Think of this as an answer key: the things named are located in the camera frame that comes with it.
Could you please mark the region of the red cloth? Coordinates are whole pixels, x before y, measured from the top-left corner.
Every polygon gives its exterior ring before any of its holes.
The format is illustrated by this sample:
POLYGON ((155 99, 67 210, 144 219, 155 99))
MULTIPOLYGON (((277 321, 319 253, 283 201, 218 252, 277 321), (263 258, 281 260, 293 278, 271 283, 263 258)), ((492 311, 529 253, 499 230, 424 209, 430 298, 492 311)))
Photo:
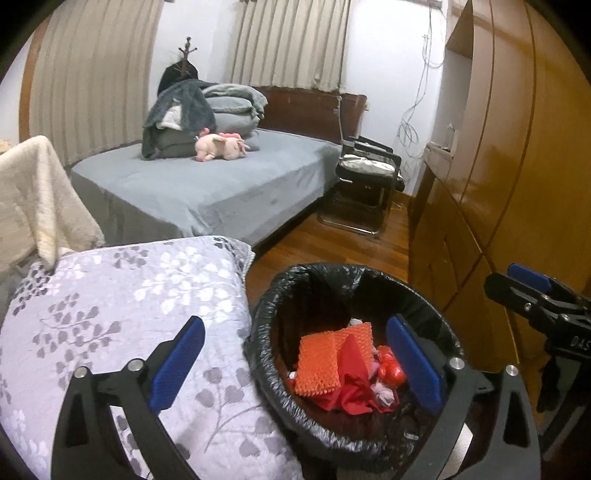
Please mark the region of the red cloth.
POLYGON ((341 385, 335 391, 315 397, 300 397, 311 400, 315 406, 327 412, 339 411, 351 416, 390 413, 400 405, 394 390, 389 387, 380 389, 370 381, 370 372, 353 335, 349 335, 341 350, 338 350, 338 367, 341 385))

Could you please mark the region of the orange foam mesh sheet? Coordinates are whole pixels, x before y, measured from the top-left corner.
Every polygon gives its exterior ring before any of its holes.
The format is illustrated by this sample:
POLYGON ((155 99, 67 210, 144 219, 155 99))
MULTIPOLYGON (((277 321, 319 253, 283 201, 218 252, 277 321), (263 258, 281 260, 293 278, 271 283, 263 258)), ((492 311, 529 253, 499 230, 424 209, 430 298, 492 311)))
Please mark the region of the orange foam mesh sheet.
POLYGON ((334 332, 305 335, 298 348, 294 391, 304 397, 332 393, 339 381, 338 348, 334 332))

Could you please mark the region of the red shiny plastic bag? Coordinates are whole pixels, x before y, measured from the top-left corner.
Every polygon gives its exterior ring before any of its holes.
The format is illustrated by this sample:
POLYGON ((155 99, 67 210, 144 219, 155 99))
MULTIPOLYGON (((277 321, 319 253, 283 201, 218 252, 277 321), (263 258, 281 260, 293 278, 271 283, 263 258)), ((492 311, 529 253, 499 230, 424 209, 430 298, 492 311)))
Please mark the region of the red shiny plastic bag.
POLYGON ((381 383, 398 388, 407 382, 407 376, 390 347, 378 347, 378 363, 378 379, 381 383))

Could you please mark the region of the black-lined trash bin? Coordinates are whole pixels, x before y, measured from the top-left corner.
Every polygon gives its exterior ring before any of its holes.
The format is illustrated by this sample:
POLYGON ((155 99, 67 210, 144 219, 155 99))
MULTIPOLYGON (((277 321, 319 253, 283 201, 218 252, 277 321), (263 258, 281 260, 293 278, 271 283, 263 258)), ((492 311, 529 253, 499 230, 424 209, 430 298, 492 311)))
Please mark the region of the black-lined trash bin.
POLYGON ((404 281, 363 265, 311 263, 276 275, 243 350, 273 420, 300 455, 391 473, 412 463, 435 423, 408 385, 377 399, 377 350, 400 314, 446 357, 465 355, 445 317, 404 281))

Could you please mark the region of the grey floral quilted cover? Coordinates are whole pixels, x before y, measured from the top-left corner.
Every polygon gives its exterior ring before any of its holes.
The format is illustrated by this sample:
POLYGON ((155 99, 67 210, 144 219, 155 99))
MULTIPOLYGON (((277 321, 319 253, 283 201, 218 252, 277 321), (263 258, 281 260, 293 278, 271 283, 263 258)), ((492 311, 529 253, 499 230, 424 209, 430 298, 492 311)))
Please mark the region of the grey floral quilted cover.
POLYGON ((80 366, 117 371, 172 339, 191 317, 205 342, 160 418, 203 479, 298 479, 301 464, 267 411, 243 356, 249 245, 201 236, 31 265, 1 324, 1 424, 32 473, 50 475, 67 385, 80 366))

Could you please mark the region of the grey-sheeted bed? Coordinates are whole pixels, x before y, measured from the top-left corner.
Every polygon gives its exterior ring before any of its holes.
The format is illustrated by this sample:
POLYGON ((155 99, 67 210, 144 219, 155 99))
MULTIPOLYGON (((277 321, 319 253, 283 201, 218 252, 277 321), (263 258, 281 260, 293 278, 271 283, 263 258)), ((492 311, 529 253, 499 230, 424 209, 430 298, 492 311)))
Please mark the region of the grey-sheeted bed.
POLYGON ((238 160, 145 160, 132 145, 97 154, 71 182, 109 245, 222 235, 252 246, 315 204, 335 184, 338 145, 259 131, 238 160))

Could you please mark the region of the black metal chair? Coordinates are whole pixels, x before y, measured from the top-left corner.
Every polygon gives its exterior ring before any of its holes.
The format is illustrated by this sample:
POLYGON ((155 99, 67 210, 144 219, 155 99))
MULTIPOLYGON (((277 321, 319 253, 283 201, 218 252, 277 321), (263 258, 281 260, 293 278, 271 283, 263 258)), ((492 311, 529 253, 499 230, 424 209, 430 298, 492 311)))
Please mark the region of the black metal chair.
POLYGON ((367 137, 342 141, 337 183, 318 210, 322 224, 368 236, 379 235, 388 220, 394 193, 405 190, 402 159, 394 150, 367 137))

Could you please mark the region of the beige quilted blanket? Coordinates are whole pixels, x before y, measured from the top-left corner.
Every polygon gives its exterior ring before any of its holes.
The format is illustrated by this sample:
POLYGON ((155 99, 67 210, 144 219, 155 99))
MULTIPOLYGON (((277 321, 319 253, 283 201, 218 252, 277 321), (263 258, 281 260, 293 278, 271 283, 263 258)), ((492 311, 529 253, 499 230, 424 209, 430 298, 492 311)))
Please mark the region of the beige quilted blanket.
POLYGON ((38 254, 47 268, 64 250, 102 246, 103 232, 71 185, 45 136, 1 155, 1 271, 38 254))

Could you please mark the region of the pink plush pig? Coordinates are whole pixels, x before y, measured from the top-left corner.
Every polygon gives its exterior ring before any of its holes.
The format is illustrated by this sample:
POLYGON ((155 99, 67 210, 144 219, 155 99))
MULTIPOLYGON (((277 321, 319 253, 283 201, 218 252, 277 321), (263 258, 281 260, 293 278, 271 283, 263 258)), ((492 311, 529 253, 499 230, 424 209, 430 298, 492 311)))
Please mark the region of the pink plush pig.
POLYGON ((238 160, 250 150, 238 133, 211 133, 208 129, 202 130, 195 138, 194 148, 199 162, 238 160))

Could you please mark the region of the dark wooden headboard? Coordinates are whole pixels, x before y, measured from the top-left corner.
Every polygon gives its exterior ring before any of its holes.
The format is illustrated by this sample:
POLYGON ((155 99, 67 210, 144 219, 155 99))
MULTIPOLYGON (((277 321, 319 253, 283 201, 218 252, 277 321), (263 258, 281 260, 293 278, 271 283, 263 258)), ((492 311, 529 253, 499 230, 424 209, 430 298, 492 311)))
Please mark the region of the dark wooden headboard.
POLYGON ((259 87, 267 99, 259 128, 341 143, 358 135, 367 96, 318 90, 259 87))

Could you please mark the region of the pile of grey bedding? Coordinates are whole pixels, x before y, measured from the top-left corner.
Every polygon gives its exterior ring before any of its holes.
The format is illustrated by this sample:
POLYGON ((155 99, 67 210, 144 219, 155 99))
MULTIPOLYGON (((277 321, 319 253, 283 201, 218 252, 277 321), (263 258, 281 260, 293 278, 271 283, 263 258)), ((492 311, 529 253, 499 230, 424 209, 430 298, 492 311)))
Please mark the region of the pile of grey bedding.
POLYGON ((204 134, 249 138, 266 113, 266 95, 252 86, 179 81, 158 94, 143 123, 141 155, 146 160, 183 156, 164 146, 188 143, 204 134))

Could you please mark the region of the dark wooden coat rack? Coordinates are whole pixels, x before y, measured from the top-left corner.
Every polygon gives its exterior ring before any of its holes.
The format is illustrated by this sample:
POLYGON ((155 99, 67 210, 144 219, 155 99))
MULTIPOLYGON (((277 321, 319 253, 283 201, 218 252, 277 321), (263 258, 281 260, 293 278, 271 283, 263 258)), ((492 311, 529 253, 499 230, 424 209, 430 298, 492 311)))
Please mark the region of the dark wooden coat rack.
POLYGON ((165 68, 158 84, 158 95, 178 82, 198 78, 197 68, 188 59, 189 55, 197 50, 197 47, 191 47, 191 38, 187 37, 184 46, 179 47, 178 50, 181 58, 165 68))

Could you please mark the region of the left beige curtain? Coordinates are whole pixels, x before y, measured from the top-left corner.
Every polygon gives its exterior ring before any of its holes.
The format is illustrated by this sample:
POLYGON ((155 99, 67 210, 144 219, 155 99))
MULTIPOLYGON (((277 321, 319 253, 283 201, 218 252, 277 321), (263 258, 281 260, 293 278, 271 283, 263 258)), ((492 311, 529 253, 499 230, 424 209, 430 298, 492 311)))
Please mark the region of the left beige curtain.
POLYGON ((63 165, 140 141, 160 1, 65 1, 32 72, 29 132, 63 165))

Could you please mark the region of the beige curtain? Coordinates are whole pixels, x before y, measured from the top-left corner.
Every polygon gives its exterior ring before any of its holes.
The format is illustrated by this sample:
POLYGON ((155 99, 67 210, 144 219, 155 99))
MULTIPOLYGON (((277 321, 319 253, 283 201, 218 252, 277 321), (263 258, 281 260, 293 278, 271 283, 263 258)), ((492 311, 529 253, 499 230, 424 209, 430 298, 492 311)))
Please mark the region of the beige curtain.
POLYGON ((140 141, 160 1, 65 1, 32 72, 29 132, 63 165, 140 141))
POLYGON ((240 1, 226 67, 231 83, 338 92, 352 3, 240 1))

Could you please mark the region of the right beige curtain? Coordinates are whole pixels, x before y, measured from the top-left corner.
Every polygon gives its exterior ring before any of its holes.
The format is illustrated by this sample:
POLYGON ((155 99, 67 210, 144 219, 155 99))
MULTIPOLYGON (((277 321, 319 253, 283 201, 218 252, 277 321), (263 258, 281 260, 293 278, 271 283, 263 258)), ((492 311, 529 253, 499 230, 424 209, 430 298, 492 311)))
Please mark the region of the right beige curtain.
POLYGON ((338 92, 352 3, 240 1, 226 67, 231 83, 338 92))

